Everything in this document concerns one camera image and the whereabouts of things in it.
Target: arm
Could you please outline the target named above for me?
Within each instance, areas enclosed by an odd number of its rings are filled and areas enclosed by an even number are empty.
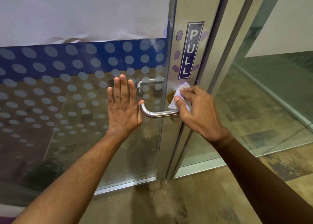
[[[80,221],[113,155],[142,123],[132,80],[127,81],[124,75],[116,77],[114,94],[108,87],[108,101],[110,128],[105,136],[39,195],[13,224]]]
[[[313,208],[221,125],[206,91],[194,86],[181,94],[192,102],[188,112],[183,100],[174,97],[183,122],[217,150],[262,223],[313,223]]]

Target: pull sign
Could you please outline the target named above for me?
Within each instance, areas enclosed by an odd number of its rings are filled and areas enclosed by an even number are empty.
[[[189,22],[178,79],[190,78],[204,21]]]

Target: glass panel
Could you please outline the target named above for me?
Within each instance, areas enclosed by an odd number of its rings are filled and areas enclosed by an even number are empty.
[[[162,106],[166,39],[0,48],[0,179],[43,190],[109,128],[107,87],[125,74],[143,84],[139,100]],[[153,177],[160,121],[144,124],[120,147],[100,186]]]
[[[245,57],[277,1],[263,1],[215,96],[222,125],[256,156],[313,141],[313,52]],[[196,133],[187,149],[181,167],[220,157]]]

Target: hand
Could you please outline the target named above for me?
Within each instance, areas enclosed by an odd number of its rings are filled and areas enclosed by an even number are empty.
[[[174,101],[183,122],[193,131],[199,133],[212,145],[221,139],[229,138],[230,132],[221,125],[213,98],[198,86],[180,90],[182,96],[191,101],[191,112],[179,96]]]
[[[135,84],[132,80],[127,81],[124,75],[114,78],[114,92],[108,87],[108,101],[108,132],[126,139],[142,124],[139,104],[144,101],[137,103]]]

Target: left hand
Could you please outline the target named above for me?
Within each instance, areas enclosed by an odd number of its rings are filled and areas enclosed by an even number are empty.
[[[112,87],[108,87],[108,101],[110,126],[108,133],[126,139],[142,124],[139,104],[144,101],[137,103],[135,84],[124,75],[114,78],[114,92]]]

